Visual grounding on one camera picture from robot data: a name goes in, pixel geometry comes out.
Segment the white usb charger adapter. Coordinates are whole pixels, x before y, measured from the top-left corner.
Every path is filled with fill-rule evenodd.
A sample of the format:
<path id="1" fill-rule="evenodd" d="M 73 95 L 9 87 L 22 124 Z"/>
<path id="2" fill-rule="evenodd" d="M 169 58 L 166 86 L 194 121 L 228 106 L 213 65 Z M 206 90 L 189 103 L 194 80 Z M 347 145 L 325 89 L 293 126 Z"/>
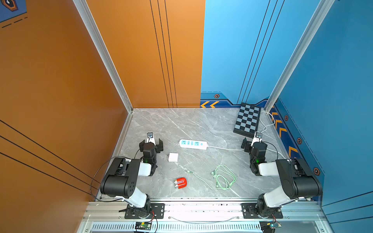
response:
<path id="1" fill-rule="evenodd" d="M 168 156 L 168 161 L 170 163 L 177 163 L 178 162 L 178 157 L 179 157 L 179 154 L 178 153 L 169 153 L 169 156 Z"/>

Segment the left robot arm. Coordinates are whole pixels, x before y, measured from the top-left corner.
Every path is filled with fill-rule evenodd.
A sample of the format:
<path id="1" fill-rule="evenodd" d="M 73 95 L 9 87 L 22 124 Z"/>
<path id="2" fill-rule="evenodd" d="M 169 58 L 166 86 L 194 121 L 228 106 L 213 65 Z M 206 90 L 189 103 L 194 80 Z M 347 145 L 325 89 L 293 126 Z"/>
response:
<path id="1" fill-rule="evenodd" d="M 116 157 L 113 159 L 100 186 L 100 192 L 128 203 L 126 211 L 137 218 L 148 218 L 152 213 L 149 195 L 137 188 L 139 176 L 153 176 L 157 168 L 157 154 L 163 151 L 163 141 L 147 138 L 139 144 L 141 159 Z"/>

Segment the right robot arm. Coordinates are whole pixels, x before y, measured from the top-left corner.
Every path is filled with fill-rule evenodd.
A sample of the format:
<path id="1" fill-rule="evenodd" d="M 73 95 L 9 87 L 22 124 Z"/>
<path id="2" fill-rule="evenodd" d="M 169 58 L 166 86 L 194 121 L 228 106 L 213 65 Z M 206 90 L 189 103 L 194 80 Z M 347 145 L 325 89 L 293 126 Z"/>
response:
<path id="1" fill-rule="evenodd" d="M 277 176 L 281 185 L 259 195 L 256 203 L 242 204 L 244 218 L 279 217 L 281 207 L 299 199 L 322 195 L 322 185 L 304 159 L 265 161 L 268 145 L 243 139 L 241 148 L 250 155 L 250 169 L 255 176 Z"/>

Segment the red electric shaver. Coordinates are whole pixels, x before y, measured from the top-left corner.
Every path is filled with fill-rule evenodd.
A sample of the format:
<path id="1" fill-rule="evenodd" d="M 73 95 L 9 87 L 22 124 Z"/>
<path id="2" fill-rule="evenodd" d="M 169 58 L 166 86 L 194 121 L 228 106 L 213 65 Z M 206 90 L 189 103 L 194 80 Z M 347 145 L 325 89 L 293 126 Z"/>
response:
<path id="1" fill-rule="evenodd" d="M 178 178 L 174 181 L 174 187 L 177 189 L 182 189 L 187 186 L 187 180 L 185 177 Z"/>

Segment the black grey chessboard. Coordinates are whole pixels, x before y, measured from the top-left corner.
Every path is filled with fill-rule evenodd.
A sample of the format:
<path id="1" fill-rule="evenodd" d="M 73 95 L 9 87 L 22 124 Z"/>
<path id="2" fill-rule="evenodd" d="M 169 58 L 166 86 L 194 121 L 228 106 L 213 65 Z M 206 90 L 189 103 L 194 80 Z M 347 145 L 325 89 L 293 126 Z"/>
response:
<path id="1" fill-rule="evenodd" d="M 233 132 L 254 138 L 258 130 L 261 109 L 258 106 L 242 103 Z"/>

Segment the white power strip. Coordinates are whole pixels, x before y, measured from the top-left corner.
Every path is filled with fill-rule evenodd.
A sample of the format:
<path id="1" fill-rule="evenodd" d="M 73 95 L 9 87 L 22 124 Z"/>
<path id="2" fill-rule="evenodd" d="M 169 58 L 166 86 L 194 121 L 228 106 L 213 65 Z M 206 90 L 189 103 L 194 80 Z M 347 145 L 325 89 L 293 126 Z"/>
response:
<path id="1" fill-rule="evenodd" d="M 178 145 L 182 148 L 187 148 L 187 149 L 206 150 L 208 148 L 208 144 L 206 141 L 196 141 L 196 140 L 187 140 L 187 139 L 180 140 Z"/>

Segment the left circuit board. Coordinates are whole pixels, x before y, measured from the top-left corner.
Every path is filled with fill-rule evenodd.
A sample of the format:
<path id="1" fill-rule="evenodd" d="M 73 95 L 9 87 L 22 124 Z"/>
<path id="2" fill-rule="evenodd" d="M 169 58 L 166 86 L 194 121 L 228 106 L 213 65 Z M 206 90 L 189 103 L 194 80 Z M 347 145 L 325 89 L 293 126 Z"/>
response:
<path id="1" fill-rule="evenodd" d="M 136 222 L 135 232 L 150 232 L 152 229 L 152 222 Z"/>

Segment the circuit board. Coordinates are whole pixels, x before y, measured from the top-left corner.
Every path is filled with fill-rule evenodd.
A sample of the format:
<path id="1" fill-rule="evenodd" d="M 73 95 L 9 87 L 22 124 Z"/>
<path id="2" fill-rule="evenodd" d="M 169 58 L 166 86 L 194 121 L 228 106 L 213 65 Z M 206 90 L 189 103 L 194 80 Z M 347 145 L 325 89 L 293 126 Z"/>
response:
<path id="1" fill-rule="evenodd" d="M 152 229 L 152 222 L 136 222 L 135 232 L 150 232 Z"/>
<path id="2" fill-rule="evenodd" d="M 282 228 L 282 224 L 279 222 L 273 222 L 273 221 L 261 221 L 260 227 L 262 233 L 275 233 L 277 229 Z"/>

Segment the right circuit board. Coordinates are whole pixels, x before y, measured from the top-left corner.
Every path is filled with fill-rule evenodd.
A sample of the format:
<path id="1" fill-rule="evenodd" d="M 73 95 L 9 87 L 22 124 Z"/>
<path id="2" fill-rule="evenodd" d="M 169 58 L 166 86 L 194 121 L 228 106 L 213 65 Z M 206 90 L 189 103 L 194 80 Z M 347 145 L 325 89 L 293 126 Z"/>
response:
<path id="1" fill-rule="evenodd" d="M 273 221 L 261 221 L 260 227 L 262 233 L 275 233 L 277 229 L 282 228 L 282 224 L 279 222 L 273 222 Z"/>

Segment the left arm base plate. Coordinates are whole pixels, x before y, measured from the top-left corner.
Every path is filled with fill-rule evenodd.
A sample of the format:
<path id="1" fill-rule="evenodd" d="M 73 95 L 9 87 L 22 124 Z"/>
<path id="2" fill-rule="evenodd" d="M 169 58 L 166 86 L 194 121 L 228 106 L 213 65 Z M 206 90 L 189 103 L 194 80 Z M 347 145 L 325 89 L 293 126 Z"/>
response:
<path id="1" fill-rule="evenodd" d="M 165 213 L 164 203 L 150 203 L 144 208 L 135 208 L 127 205 L 124 218 L 125 219 L 163 219 Z"/>

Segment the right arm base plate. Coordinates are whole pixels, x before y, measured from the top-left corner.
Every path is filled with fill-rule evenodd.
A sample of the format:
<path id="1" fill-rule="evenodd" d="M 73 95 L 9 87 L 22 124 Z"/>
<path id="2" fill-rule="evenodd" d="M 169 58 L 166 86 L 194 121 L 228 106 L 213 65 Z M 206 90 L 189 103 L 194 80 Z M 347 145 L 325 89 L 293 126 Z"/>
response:
<path id="1" fill-rule="evenodd" d="M 280 208 L 259 207 L 257 203 L 242 203 L 241 210 L 244 219 L 254 218 L 275 218 L 282 219 L 283 214 Z"/>

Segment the aluminium front rail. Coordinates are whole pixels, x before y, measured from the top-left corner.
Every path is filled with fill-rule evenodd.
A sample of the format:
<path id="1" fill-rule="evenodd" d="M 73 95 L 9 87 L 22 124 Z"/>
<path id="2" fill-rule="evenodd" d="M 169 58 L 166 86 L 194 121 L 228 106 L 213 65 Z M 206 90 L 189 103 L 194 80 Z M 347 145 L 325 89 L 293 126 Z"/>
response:
<path id="1" fill-rule="evenodd" d="M 244 219 L 242 203 L 254 199 L 153 199 L 164 203 L 163 219 L 125 219 L 122 202 L 89 203 L 79 233 L 262 233 L 260 222 L 282 224 L 276 233 L 332 233 L 332 227 L 314 201 L 297 201 L 281 208 L 283 218 Z M 135 232 L 136 222 L 152 222 L 150 232 Z"/>

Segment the left aluminium corner post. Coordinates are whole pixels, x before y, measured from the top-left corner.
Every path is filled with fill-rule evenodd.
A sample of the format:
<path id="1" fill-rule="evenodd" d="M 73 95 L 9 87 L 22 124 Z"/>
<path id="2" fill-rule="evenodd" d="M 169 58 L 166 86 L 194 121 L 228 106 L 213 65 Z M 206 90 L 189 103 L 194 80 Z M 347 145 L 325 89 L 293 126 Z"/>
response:
<path id="1" fill-rule="evenodd" d="M 131 114 L 133 112 L 133 106 L 124 88 L 122 80 L 118 74 L 118 71 L 114 65 L 114 62 L 110 56 L 104 39 L 100 33 L 100 30 L 96 24 L 93 14 L 88 6 L 87 1 L 84 0 L 73 0 L 73 3 L 93 41 L 95 48 L 106 67 L 106 70 L 118 92 L 119 97 L 122 100 L 127 112 Z"/>

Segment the aluminium corner post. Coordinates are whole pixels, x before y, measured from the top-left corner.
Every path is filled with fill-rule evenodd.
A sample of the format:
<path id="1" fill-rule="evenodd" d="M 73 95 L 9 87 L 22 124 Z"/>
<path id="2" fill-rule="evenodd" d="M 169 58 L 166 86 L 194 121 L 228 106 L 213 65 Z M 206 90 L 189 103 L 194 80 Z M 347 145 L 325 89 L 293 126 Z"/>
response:
<path id="1" fill-rule="evenodd" d="M 133 112 L 133 106 L 124 88 L 122 80 L 118 74 L 118 71 L 114 65 L 114 62 L 110 56 L 104 39 L 100 33 L 100 30 L 96 24 L 93 14 L 88 6 L 87 1 L 84 0 L 73 0 L 73 3 L 93 41 L 95 48 L 106 67 L 106 70 L 118 92 L 119 97 L 122 100 L 127 112 L 131 114 Z"/>
<path id="2" fill-rule="evenodd" d="M 264 107 L 266 112 L 272 109 L 279 98 L 334 2 L 335 0 L 322 0 L 319 2 Z"/>

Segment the right aluminium corner post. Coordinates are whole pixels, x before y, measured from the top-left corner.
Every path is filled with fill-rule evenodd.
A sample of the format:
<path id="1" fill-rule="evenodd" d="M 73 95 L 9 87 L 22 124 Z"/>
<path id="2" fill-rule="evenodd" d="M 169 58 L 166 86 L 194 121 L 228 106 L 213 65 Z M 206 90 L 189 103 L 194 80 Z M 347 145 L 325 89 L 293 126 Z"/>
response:
<path id="1" fill-rule="evenodd" d="M 279 98 L 334 2 L 335 0 L 322 0 L 319 2 L 264 107 L 266 112 L 272 109 Z"/>

